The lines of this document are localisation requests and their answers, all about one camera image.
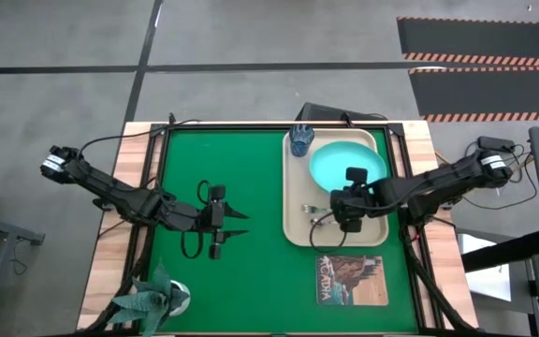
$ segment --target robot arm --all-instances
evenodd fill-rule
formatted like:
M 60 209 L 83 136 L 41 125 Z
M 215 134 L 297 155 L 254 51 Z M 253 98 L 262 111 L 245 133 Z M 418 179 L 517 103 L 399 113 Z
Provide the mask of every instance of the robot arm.
M 213 236 L 210 258 L 220 257 L 220 245 L 228 238 L 247 232 L 222 231 L 225 216 L 248 218 L 223 202 L 226 189 L 222 185 L 210 187 L 210 199 L 205 202 L 205 207 L 199 210 L 178 201 L 176 196 L 162 189 L 135 188 L 119 181 L 93 168 L 77 149 L 53 146 L 50 153 L 40 167 L 43 176 L 57 183 L 80 185 L 101 200 L 114 205 L 118 214 L 134 225 L 155 227 L 159 224 L 168 230 L 210 233 Z M 200 244 L 202 242 L 192 257 L 200 254 Z
M 413 225 L 436 214 L 441 204 L 458 202 L 474 188 L 504 186 L 512 175 L 499 155 L 487 151 L 476 151 L 454 164 L 411 178 L 384 178 L 369 184 L 365 183 L 365 169 L 349 168 L 346 179 L 353 184 L 330 193 L 330 208 L 345 232 L 359 232 L 364 215 L 378 217 L 398 209 L 404 210 L 407 222 Z

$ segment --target green plant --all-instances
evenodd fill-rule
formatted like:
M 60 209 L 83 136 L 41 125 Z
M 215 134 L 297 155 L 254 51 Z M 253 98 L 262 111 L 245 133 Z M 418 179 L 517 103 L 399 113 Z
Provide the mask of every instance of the green plant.
M 189 295 L 171 283 L 168 273 L 160 262 L 153 273 L 153 280 L 145 283 L 132 279 L 137 289 L 136 294 L 119 296 L 111 301 L 121 309 L 109 323 L 125 323 L 143 319 L 145 323 L 144 337 L 150 337 L 163 326 L 169 318 L 169 313 L 179 308 Z

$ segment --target fork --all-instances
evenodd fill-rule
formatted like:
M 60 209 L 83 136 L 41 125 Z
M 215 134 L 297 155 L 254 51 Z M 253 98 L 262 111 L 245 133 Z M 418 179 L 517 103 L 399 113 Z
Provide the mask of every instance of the fork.
M 318 227 L 321 227 L 323 225 L 338 225 L 338 221 L 336 220 L 323 222 L 323 221 L 319 221 L 319 218 L 313 218 L 309 222 L 311 223 L 312 226 L 318 226 Z
M 307 204 L 300 205 L 300 210 L 306 213 L 330 212 L 329 209 L 315 207 L 315 206 L 307 205 Z

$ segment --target blue cup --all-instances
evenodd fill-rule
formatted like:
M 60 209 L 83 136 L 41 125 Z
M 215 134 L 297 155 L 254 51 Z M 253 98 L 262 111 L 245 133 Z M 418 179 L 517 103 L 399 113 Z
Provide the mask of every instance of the blue cup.
M 309 151 L 315 133 L 309 125 L 294 125 L 288 131 L 288 137 L 290 138 L 290 153 L 301 157 Z

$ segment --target concrete floor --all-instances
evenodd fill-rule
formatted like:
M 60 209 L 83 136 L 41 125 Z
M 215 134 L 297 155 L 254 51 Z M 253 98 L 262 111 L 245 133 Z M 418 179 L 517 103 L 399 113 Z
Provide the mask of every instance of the concrete floor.
M 153 0 L 0 0 L 0 66 L 136 65 Z M 150 65 L 250 62 L 402 62 L 397 16 L 539 21 L 539 0 L 166 0 Z M 0 336 L 70 332 L 101 213 L 78 187 L 41 178 L 52 144 L 81 146 L 121 132 L 133 74 L 0 75 L 0 218 L 47 233 L 21 246 L 29 266 L 0 293 Z M 302 103 L 390 119 L 418 119 L 404 70 L 148 74 L 136 121 L 293 119 Z M 450 159 L 480 135 L 525 144 L 539 122 L 435 124 L 435 148 Z M 111 170 L 117 142 L 89 160 Z M 505 204 L 529 195 L 525 180 L 471 194 Z M 517 236 L 539 229 L 539 198 L 503 211 L 461 202 L 460 227 Z M 525 316 L 481 308 L 486 330 L 528 334 Z

